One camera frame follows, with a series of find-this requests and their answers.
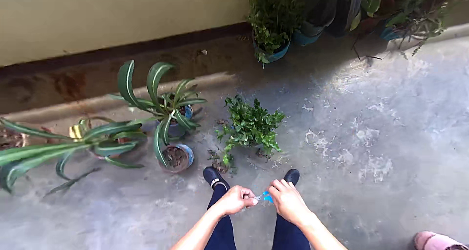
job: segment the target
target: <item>scissors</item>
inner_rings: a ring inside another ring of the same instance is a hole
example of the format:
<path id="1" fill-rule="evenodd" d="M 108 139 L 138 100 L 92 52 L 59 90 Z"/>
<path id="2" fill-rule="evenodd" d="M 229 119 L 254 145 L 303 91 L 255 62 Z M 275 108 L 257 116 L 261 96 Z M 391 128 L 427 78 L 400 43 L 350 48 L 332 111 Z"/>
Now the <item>scissors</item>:
<path id="1" fill-rule="evenodd" d="M 255 197 L 255 199 L 257 199 L 258 201 L 260 201 L 261 199 L 263 199 L 263 200 L 265 200 L 265 201 L 269 201 L 269 202 L 273 203 L 272 197 L 270 197 L 268 191 L 264 191 L 264 192 L 262 193 L 262 195 L 259 195 L 259 196 Z"/>

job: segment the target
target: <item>yellow wall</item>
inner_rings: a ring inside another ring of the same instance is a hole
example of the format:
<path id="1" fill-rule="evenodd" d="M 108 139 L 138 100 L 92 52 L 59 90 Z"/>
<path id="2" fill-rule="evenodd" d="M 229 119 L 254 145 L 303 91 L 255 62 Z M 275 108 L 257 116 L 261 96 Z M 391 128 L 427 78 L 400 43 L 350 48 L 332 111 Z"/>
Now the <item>yellow wall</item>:
<path id="1" fill-rule="evenodd" d="M 0 0 L 0 66 L 244 21 L 247 0 Z"/>

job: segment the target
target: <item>black slip-on shoe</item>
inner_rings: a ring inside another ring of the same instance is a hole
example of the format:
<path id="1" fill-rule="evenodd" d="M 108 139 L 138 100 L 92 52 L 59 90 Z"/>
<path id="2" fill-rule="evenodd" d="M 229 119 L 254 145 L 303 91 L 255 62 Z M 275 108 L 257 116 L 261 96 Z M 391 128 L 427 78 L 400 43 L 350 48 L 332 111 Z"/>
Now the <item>black slip-on shoe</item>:
<path id="1" fill-rule="evenodd" d="M 298 183 L 298 181 L 300 180 L 300 172 L 293 168 L 293 169 L 290 169 L 287 174 L 285 174 L 285 177 L 283 177 L 283 179 L 286 181 L 286 182 L 291 182 L 293 183 L 293 185 L 296 186 L 296 184 Z"/>
<path id="2" fill-rule="evenodd" d="M 228 182 L 226 182 L 225 179 L 221 177 L 220 173 L 212 166 L 208 166 L 203 170 L 203 178 L 208 182 L 208 184 L 210 184 L 212 189 L 214 189 L 215 184 L 218 182 L 221 182 L 225 185 L 226 191 L 230 189 Z"/>

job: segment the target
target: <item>gray floor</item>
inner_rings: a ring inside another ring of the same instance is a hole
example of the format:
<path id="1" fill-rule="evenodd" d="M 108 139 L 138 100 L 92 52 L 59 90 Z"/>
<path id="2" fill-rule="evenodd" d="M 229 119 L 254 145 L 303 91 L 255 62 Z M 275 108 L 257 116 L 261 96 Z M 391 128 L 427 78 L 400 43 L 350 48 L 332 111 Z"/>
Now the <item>gray floor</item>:
<path id="1" fill-rule="evenodd" d="M 290 168 L 320 220 L 350 250 L 411 249 L 412 236 L 432 230 L 469 236 L 469 37 L 430 43 L 408 60 L 359 61 L 353 40 L 323 38 L 293 47 L 264 70 L 249 61 L 236 84 L 202 91 L 209 100 L 202 127 L 186 138 L 196 161 L 180 175 L 163 173 L 149 143 L 130 153 L 146 167 L 124 170 L 77 155 L 66 172 L 96 165 L 66 193 L 43 198 L 61 183 L 53 165 L 29 173 L 14 197 L 0 195 L 3 249 L 168 249 L 205 211 L 211 189 L 202 178 L 208 149 L 222 148 L 215 120 L 226 118 L 223 99 L 257 97 L 285 122 L 277 130 L 284 151 L 270 161 L 235 149 L 237 174 L 228 182 L 261 193 Z M 359 46 L 365 53 L 366 46 Z M 138 117 L 126 108 L 103 115 Z M 275 208 L 267 202 L 231 217 L 238 249 L 269 249 Z"/>

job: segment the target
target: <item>hand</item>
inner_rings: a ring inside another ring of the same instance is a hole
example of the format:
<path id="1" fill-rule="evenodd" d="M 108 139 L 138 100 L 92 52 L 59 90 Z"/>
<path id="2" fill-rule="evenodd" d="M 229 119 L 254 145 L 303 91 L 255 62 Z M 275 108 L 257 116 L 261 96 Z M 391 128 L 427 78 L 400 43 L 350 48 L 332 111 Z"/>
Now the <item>hand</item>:
<path id="1" fill-rule="evenodd" d="M 285 180 L 274 180 L 270 182 L 268 192 L 272 197 L 273 204 L 278 214 L 288 220 L 290 223 L 299 226 L 302 220 L 307 219 L 313 213 L 301 198 L 293 183 L 287 183 Z"/>
<path id="2" fill-rule="evenodd" d="M 235 214 L 245 207 L 257 204 L 254 193 L 239 185 L 232 187 L 210 209 L 216 209 L 221 216 Z"/>

